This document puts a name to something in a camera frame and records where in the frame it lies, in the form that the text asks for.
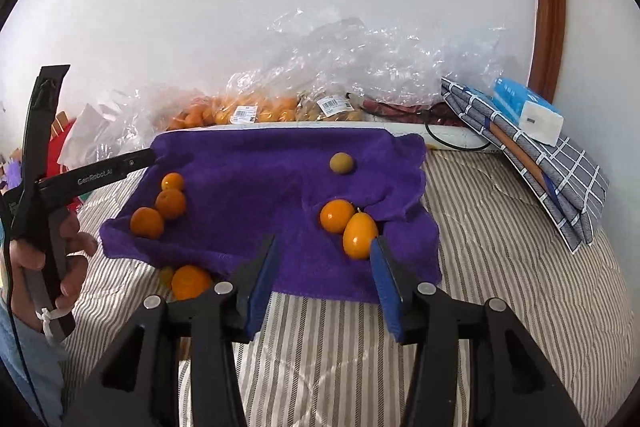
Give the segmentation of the medium orange top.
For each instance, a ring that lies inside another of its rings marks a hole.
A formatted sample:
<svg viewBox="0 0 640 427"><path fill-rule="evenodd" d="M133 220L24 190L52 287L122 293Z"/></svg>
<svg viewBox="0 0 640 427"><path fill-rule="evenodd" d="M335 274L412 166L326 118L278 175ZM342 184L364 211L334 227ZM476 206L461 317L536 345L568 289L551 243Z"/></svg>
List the medium orange top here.
<svg viewBox="0 0 640 427"><path fill-rule="evenodd" d="M160 189L162 191L175 190L182 192L185 186L186 181L184 181L183 176L178 172L167 173L162 181L160 181Z"/></svg>

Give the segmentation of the brown wooden door frame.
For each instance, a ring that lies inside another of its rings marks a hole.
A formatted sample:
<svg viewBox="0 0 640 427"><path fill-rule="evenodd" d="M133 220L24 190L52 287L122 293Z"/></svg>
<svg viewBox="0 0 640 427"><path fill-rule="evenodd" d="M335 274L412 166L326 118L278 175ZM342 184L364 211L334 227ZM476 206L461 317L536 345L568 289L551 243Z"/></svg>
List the brown wooden door frame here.
<svg viewBox="0 0 640 427"><path fill-rule="evenodd" d="M562 64L566 0L537 0L535 38L528 87L552 102Z"/></svg>

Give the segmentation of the large orange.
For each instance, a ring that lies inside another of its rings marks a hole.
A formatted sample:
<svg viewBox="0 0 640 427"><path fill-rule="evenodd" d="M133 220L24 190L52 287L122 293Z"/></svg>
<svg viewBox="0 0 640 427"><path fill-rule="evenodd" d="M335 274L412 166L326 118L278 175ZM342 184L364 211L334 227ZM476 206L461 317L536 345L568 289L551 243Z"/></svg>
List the large orange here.
<svg viewBox="0 0 640 427"><path fill-rule="evenodd" d="M201 296L213 286L209 273L195 265L183 265L175 271L170 281L171 292L178 301Z"/></svg>

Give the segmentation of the blue tissue pack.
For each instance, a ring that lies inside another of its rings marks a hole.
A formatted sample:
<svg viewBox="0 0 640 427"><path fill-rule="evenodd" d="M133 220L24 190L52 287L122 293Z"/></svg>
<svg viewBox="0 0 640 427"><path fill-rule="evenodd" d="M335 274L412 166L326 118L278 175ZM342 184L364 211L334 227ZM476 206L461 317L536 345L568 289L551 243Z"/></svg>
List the blue tissue pack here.
<svg viewBox="0 0 640 427"><path fill-rule="evenodd" d="M552 104L524 84L508 78L498 78L491 98L506 118L529 138L551 146L558 143L564 124L563 116Z"/></svg>

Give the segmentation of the clear plastic bag pile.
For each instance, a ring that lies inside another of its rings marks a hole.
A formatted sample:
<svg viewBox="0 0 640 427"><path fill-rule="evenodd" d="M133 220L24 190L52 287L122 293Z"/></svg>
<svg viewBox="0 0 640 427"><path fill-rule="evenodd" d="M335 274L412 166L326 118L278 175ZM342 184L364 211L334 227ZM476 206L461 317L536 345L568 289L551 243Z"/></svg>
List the clear plastic bag pile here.
<svg viewBox="0 0 640 427"><path fill-rule="evenodd" d="M501 26L376 26L334 10L285 13L250 39L228 82L233 94L340 91L395 105L432 106L442 80L485 93L504 71Z"/></svg>

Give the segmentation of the grey plaid cloth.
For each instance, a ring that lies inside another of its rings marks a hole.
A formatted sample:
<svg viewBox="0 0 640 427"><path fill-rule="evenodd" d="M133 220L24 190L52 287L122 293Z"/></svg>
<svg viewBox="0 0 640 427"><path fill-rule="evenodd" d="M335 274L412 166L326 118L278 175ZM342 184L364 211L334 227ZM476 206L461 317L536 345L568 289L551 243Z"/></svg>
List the grey plaid cloth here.
<svg viewBox="0 0 640 427"><path fill-rule="evenodd" d="M454 80L442 80L442 97L471 130L509 159L571 253L593 242L608 179L583 147L564 133L554 144L535 140L515 122L515 113L502 98L491 98Z"/></svg>

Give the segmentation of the purple towel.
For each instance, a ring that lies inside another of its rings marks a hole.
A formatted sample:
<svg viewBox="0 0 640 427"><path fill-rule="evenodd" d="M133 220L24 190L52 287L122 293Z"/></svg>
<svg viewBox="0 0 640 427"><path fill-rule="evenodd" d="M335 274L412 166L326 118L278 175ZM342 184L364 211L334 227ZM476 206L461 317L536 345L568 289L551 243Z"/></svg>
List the purple towel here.
<svg viewBox="0 0 640 427"><path fill-rule="evenodd" d="M174 131L152 147L154 164L120 213L102 225L107 257L228 275L274 235L282 255L277 291L373 303L378 295L369 263L347 257L341 239L320 225L322 206L341 198L381 225L394 256L420 279L442 278L438 225L422 204L426 146L420 135L373 128ZM330 169L340 152L354 158L349 174ZM186 213L156 241L134 236L132 214L153 204L170 172L186 181Z"/></svg>

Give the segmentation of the bag of small oranges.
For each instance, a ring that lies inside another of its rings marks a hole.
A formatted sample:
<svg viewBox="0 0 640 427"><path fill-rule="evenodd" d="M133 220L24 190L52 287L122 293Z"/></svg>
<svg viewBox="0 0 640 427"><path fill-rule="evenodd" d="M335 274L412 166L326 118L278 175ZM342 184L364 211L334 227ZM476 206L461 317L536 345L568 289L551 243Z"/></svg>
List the bag of small oranges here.
<svg viewBox="0 0 640 427"><path fill-rule="evenodd" d="M198 96L169 119L166 130L296 121L297 106L296 96Z"/></svg>

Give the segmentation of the white plastic bag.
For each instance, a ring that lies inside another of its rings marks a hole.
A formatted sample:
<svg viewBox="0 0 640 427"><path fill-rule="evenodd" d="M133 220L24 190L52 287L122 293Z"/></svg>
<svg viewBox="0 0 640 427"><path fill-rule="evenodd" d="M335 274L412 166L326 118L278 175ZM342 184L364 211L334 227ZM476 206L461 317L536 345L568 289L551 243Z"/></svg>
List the white plastic bag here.
<svg viewBox="0 0 640 427"><path fill-rule="evenodd" d="M87 103L66 136L58 163L67 169L148 147L162 130L149 91L113 90L96 105Z"/></svg>

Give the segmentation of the green-brown small fruit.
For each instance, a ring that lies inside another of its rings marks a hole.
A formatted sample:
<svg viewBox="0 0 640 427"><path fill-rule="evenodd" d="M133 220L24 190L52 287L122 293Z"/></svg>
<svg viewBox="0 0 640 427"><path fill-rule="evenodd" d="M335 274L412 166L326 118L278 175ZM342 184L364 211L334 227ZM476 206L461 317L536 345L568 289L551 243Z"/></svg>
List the green-brown small fruit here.
<svg viewBox="0 0 640 427"><path fill-rule="evenodd" d="M335 153L329 162L330 169L338 174L349 174L355 168L355 161L347 153Z"/></svg>
<svg viewBox="0 0 640 427"><path fill-rule="evenodd" d="M171 267L165 267L158 272L158 281L165 288L171 288L171 280L174 277L175 270Z"/></svg>

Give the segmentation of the red paper bag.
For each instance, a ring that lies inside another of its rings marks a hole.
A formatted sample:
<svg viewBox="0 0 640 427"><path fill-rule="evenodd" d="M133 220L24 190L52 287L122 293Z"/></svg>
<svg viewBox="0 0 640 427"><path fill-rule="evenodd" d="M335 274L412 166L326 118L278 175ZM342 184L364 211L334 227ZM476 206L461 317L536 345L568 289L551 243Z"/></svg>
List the red paper bag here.
<svg viewBox="0 0 640 427"><path fill-rule="evenodd" d="M66 125L58 129L58 124L53 125L54 132L49 141L48 147L48 165L47 165L47 178L51 178L51 176L57 176L60 173L63 173L67 170L66 167L62 166L58 162L58 158L60 158L61 150L64 145L64 142L67 138L67 135L70 133L70 130L73 128L73 124L75 121L68 120L66 121Z"/></svg>

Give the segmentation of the medium orange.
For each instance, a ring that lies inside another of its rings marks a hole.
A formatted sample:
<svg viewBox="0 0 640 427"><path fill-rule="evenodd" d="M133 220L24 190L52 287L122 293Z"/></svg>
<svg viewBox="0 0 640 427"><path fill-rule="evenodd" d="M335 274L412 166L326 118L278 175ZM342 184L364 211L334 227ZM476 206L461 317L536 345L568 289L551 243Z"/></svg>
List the medium orange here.
<svg viewBox="0 0 640 427"><path fill-rule="evenodd" d="M185 186L186 181L184 181L183 176L178 172L167 173L162 181L160 181L160 189L162 191L175 190L182 192Z"/></svg>
<svg viewBox="0 0 640 427"><path fill-rule="evenodd" d="M186 196L176 188L168 188L157 195L155 209L164 220L178 219L186 213Z"/></svg>
<svg viewBox="0 0 640 427"><path fill-rule="evenodd" d="M164 233L165 223L162 215L156 209L140 207L132 214L129 228L134 236L159 239Z"/></svg>

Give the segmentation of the yellow-orange oval fruit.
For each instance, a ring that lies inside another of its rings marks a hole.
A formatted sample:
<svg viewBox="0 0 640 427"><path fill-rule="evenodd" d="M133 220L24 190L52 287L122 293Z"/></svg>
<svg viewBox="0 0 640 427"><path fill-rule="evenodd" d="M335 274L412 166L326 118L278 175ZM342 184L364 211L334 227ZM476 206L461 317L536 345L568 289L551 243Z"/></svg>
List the yellow-orange oval fruit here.
<svg viewBox="0 0 640 427"><path fill-rule="evenodd" d="M347 222L343 232L343 251L352 259L368 259L371 243L377 237L378 226L373 218L365 212L356 212Z"/></svg>

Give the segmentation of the bag of brown fruits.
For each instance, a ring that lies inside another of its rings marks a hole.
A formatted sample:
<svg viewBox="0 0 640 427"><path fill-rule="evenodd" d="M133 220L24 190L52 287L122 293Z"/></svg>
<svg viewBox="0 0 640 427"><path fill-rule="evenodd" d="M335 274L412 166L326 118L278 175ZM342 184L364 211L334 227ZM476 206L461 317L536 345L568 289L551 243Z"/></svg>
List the bag of brown fruits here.
<svg viewBox="0 0 640 427"><path fill-rule="evenodd" d="M297 121L363 121L361 110L344 93L305 94L296 109Z"/></svg>

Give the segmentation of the striped quilt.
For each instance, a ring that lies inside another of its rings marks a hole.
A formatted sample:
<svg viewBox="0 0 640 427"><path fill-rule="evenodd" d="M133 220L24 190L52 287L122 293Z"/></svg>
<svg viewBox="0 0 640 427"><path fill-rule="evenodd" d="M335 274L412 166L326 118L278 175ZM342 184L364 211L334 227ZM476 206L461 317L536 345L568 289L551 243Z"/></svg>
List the striped quilt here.
<svg viewBox="0 0 640 427"><path fill-rule="evenodd" d="M67 426L602 426L639 375L603 233L416 135L198 150L95 191Z"/></svg>

